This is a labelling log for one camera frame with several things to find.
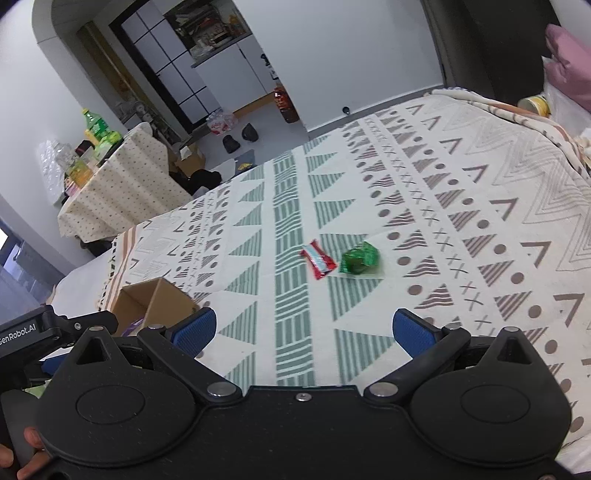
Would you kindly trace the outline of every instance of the red candy wrapper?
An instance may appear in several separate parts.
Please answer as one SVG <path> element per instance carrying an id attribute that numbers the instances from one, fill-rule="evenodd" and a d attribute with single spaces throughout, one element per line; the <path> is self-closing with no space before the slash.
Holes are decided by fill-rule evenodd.
<path id="1" fill-rule="evenodd" d="M 317 240 L 313 240 L 310 245 L 306 245 L 300 255 L 310 260 L 316 280 L 327 276 L 336 268 L 335 261 L 324 253 L 324 250 L 319 247 Z"/>

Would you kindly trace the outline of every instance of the green soda bottle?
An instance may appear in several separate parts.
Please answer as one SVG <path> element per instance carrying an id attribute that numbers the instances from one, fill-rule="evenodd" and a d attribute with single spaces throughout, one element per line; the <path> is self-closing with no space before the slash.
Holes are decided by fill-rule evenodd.
<path id="1" fill-rule="evenodd" d="M 86 118 L 86 128 L 99 142 L 110 133 L 109 125 L 100 115 L 90 112 L 88 108 L 82 110 L 82 113 Z"/>

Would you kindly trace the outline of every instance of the metal pivot bolt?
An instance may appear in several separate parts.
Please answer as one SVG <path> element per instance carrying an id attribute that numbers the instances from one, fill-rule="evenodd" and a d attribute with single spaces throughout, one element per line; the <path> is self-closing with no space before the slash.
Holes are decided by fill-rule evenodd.
<path id="1" fill-rule="evenodd" d="M 377 382 L 369 386 L 369 392 L 375 397 L 392 397 L 398 393 L 398 387 L 390 382 Z"/>
<path id="2" fill-rule="evenodd" d="M 208 386 L 207 393 L 212 397 L 229 397 L 236 393 L 236 385 L 230 382 L 215 382 Z"/>
<path id="3" fill-rule="evenodd" d="M 309 393 L 298 393 L 295 396 L 295 399 L 297 401 L 310 401 L 312 400 L 312 395 L 310 395 Z"/>

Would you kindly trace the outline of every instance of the green candy wrapper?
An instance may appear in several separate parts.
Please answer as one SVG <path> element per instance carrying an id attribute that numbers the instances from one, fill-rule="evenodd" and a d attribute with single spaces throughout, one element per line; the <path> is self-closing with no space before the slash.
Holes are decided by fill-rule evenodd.
<path id="1" fill-rule="evenodd" d="M 379 251 L 373 245 L 363 242 L 361 245 L 347 250 L 343 254 L 339 271 L 359 275 L 370 267 L 374 267 L 379 261 Z"/>

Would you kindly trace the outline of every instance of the gray floor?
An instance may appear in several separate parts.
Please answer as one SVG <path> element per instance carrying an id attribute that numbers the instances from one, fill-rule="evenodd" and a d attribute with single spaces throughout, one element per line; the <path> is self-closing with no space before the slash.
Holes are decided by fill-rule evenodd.
<path id="1" fill-rule="evenodd" d="M 248 123 L 259 133 L 259 140 L 250 143 L 242 138 L 242 129 Z M 205 168 L 211 170 L 224 161 L 235 158 L 248 150 L 255 151 L 256 164 L 260 165 L 295 148 L 309 140 L 308 133 L 301 122 L 287 124 L 274 103 L 269 103 L 240 119 L 238 125 L 228 132 L 240 143 L 240 149 L 228 154 L 222 144 L 224 135 L 207 134 L 197 142 L 205 155 Z"/>

